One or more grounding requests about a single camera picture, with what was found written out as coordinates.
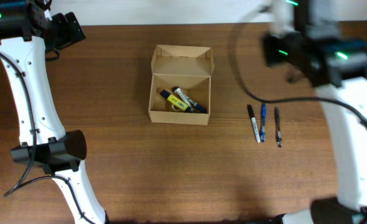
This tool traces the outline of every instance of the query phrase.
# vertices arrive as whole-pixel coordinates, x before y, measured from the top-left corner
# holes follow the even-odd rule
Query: wooden table
[[[267,107],[267,142],[255,141],[246,105],[261,104],[235,81],[228,49],[235,24],[84,27],[87,39],[47,63],[58,115],[67,131],[85,133],[88,176],[111,220],[194,222],[275,216],[335,194],[337,177],[318,103],[279,105],[283,148]],[[367,22],[343,24],[367,40]],[[309,82],[286,82],[287,67],[264,66],[267,24],[245,25],[236,46],[241,75],[258,96],[314,95]],[[208,126],[154,124],[147,112],[156,44],[213,47]],[[11,161],[18,120],[0,63],[0,223],[73,223],[57,186],[46,180],[2,195],[24,166]],[[34,169],[29,179],[43,175]]]

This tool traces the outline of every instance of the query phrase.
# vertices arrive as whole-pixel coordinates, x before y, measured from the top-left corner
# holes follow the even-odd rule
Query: cardboard box
[[[151,66],[151,121],[207,125],[210,119],[211,76],[214,71],[213,50],[210,47],[158,45]],[[170,103],[157,91],[165,89],[177,96],[172,91],[175,86],[207,109],[207,114],[171,112]]]

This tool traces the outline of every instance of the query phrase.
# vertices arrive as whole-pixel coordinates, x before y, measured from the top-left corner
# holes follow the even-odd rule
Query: yellow highlighter
[[[184,112],[187,113],[190,112],[190,107],[188,106],[188,104],[184,103],[183,101],[175,97],[173,94],[169,93],[167,90],[162,90],[160,92],[160,95],[163,96],[170,103],[178,107],[179,109],[183,110]]]

